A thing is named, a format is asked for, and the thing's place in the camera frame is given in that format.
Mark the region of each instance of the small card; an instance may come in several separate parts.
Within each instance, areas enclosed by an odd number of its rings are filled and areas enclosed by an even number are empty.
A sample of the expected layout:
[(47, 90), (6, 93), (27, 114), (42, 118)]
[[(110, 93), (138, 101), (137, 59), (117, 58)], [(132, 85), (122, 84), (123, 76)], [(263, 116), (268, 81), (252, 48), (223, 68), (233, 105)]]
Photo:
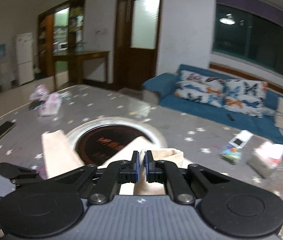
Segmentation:
[(241, 159), (241, 152), (236, 147), (229, 144), (227, 148), (220, 153), (220, 156), (225, 161), (235, 165)]

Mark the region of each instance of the wooden doorway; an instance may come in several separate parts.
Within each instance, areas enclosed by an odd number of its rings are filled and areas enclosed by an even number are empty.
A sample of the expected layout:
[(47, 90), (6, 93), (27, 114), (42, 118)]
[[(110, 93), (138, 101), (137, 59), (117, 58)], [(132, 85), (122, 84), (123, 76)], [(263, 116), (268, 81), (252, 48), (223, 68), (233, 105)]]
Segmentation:
[(140, 90), (156, 74), (163, 0), (117, 0), (114, 85)]

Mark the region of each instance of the teal fabric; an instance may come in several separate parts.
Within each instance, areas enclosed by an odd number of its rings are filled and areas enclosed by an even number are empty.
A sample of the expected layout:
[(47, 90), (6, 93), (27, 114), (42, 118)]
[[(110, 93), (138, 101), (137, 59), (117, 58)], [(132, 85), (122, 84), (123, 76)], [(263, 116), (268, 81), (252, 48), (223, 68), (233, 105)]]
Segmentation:
[(152, 92), (157, 92), (160, 98), (174, 93), (176, 90), (176, 82), (178, 78), (174, 74), (164, 73), (143, 83), (143, 88)]
[[(180, 65), (179, 70), (189, 70), (205, 76), (220, 77), (223, 79), (231, 79), (232, 77), (216, 73), (209, 69), (202, 69), (188, 65)], [(222, 123), (225, 126), (238, 128), (240, 130), (248, 130), (253, 134), (262, 136), (272, 140), (274, 143), (283, 144), (283, 136), (275, 127), (274, 118), (264, 115), (263, 118), (250, 117), (246, 114), (228, 111), (224, 108), (217, 108), (208, 104), (200, 104), (191, 102), (187, 99), (177, 98), (174, 96), (176, 84), (172, 84), (178, 80), (178, 75), (169, 73), (162, 74), (152, 78), (144, 83), (144, 88), (150, 91), (158, 92), (161, 95), (160, 106), (171, 108), (184, 113), (193, 114), (202, 118)], [(267, 90), (265, 106), (270, 109), (277, 109), (278, 98), (283, 95)]]

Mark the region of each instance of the microwave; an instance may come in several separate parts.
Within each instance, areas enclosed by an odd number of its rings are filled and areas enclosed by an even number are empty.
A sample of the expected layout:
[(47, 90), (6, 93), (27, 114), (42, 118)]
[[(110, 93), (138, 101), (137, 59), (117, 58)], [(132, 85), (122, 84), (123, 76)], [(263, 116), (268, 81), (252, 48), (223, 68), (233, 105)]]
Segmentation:
[(68, 42), (61, 42), (58, 44), (58, 50), (66, 50), (68, 49)]

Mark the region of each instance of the black round disc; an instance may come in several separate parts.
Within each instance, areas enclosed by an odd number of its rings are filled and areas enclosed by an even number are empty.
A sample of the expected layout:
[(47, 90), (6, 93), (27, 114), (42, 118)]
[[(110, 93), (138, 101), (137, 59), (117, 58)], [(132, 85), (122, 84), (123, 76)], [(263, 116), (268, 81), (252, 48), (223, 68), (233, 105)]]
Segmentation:
[(129, 126), (101, 126), (84, 133), (76, 144), (76, 151), (86, 165), (100, 166), (139, 136), (151, 141), (147, 135)]
[(269, 191), (209, 192), (200, 213), (216, 231), (235, 238), (259, 238), (278, 233), (283, 224), (283, 201)]
[(56, 184), (48, 192), (17, 190), (5, 196), (0, 201), (4, 233), (22, 238), (50, 237), (77, 223), (83, 214), (80, 197)]

